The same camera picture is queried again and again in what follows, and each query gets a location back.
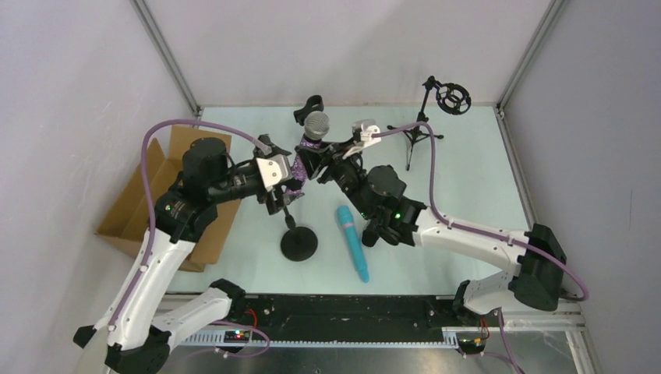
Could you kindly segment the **purple glitter microphone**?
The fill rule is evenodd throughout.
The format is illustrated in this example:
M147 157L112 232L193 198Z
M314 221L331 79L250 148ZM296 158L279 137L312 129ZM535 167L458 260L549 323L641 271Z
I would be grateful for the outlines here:
M322 111L312 111L303 120L303 136L300 145L309 148L319 149L322 139L328 134L330 129L330 119ZM304 196L302 187L307 180L307 172L303 161L299 155L296 156L292 166L292 176L296 180L293 187L287 187L285 197L289 202L293 202L299 197Z

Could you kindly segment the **teal blue microphone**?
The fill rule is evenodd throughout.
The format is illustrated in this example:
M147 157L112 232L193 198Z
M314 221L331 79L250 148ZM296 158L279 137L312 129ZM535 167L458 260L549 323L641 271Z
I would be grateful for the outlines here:
M355 227L354 217L348 206L339 206L336 209L338 223L343 230L348 244L349 254L359 279L363 283L369 282L369 270L366 257L362 250L362 242Z

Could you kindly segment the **black round-base mic stand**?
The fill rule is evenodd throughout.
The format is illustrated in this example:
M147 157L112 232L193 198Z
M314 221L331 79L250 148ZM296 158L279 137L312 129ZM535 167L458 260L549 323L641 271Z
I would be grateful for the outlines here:
M317 236L310 228L298 226L286 206L283 211L285 212L285 223L288 230L281 238L281 252L290 261L305 261L312 257L317 250Z

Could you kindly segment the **black orange-ring microphone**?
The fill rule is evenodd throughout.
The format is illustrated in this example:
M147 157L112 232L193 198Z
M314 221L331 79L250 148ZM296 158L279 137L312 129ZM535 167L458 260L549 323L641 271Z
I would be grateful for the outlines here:
M379 239L379 233L374 228L365 228L362 232L361 242L365 247L374 247Z

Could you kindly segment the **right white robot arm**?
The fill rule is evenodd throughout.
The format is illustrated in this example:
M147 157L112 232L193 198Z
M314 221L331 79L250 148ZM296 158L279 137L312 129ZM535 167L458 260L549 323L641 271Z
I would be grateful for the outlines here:
M359 154L345 157L346 146L297 146L306 174L320 184L334 181L367 225L360 243L447 249L495 266L499 273L463 281L454 297L457 314L484 316L494 309L557 310L566 256L552 229L534 224L529 231L480 226L435 214L431 206L405 197L406 184L390 165L366 171Z

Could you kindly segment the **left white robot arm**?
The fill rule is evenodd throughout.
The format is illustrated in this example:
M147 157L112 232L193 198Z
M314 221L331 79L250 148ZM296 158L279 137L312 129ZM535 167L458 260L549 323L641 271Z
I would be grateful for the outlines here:
M149 226L138 256L115 300L95 324L80 327L74 341L83 353L78 373L156 373L173 350L205 326L234 314L245 292L217 280L183 306L157 314L168 285L217 219L222 203L255 196L276 213L272 191L292 179L289 153L256 141L253 157L236 164L222 139L192 142L182 170L158 199L149 199Z

